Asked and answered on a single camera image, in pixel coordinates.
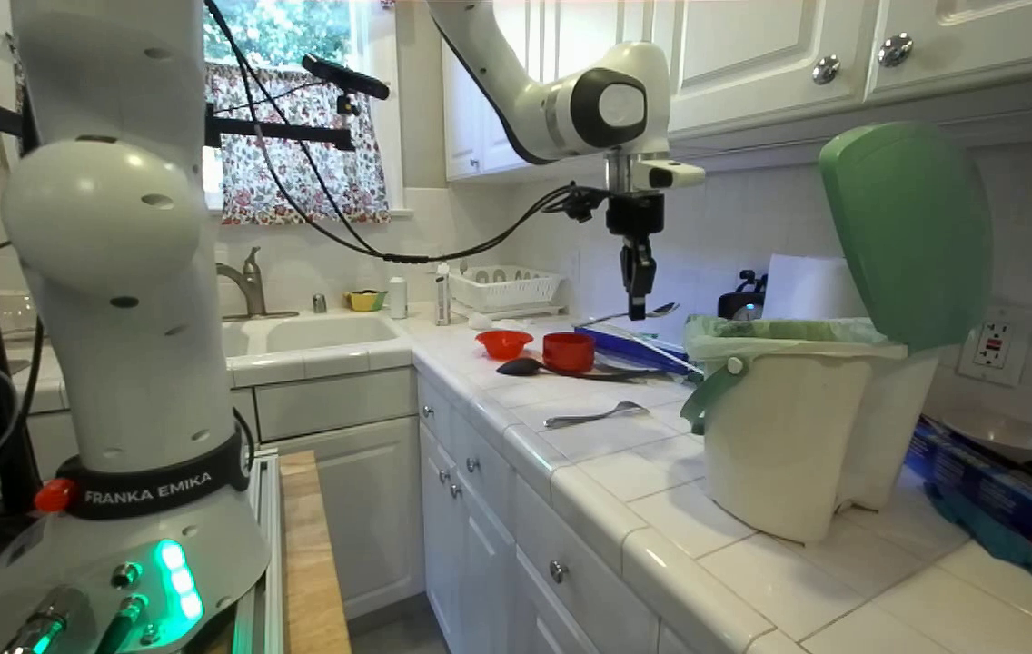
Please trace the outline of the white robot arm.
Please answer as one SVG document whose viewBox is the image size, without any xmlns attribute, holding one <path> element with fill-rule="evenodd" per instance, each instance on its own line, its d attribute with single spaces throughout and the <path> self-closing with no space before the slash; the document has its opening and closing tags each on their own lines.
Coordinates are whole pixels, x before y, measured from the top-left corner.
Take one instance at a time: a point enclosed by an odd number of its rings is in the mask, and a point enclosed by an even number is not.
<svg viewBox="0 0 1032 654">
<path fill-rule="evenodd" d="M 200 186 L 200 0 L 12 0 L 40 145 L 3 182 L 76 429 L 0 552 L 0 654 L 183 654 L 269 567 Z"/>
</svg>

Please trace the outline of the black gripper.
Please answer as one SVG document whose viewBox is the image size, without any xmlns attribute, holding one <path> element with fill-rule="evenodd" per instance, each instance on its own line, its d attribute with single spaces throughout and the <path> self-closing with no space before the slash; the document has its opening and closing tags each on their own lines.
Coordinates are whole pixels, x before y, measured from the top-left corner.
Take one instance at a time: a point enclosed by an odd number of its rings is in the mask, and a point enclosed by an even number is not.
<svg viewBox="0 0 1032 654">
<path fill-rule="evenodd" d="M 623 240 L 624 309 L 643 320 L 659 271 L 652 237 L 665 228 L 665 199 L 659 194 L 615 197 L 607 228 Z"/>
</svg>

